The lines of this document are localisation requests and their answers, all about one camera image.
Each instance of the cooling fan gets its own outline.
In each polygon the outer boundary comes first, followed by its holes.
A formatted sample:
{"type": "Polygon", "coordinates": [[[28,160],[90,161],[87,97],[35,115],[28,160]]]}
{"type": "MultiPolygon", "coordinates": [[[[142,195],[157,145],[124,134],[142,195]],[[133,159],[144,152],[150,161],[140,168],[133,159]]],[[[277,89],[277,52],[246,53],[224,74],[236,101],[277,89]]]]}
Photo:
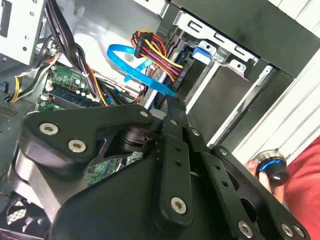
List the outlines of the cooling fan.
{"type": "Polygon", "coordinates": [[[5,229],[9,232],[43,239],[50,228],[44,210],[15,192],[11,193],[4,211],[7,223],[5,229]]]}

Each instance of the motherboard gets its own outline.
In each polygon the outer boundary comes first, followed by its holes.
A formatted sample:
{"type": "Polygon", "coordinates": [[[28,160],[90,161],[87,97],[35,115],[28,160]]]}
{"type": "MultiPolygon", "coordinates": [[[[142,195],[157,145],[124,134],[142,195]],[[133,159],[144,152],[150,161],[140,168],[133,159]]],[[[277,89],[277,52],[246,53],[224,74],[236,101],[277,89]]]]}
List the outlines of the motherboard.
{"type": "MultiPolygon", "coordinates": [[[[90,95],[86,79],[69,67],[55,64],[50,69],[42,95],[39,98],[39,112],[101,107],[90,95]]],[[[88,186],[115,173],[121,167],[122,159],[111,159],[88,169],[88,186]]]]}

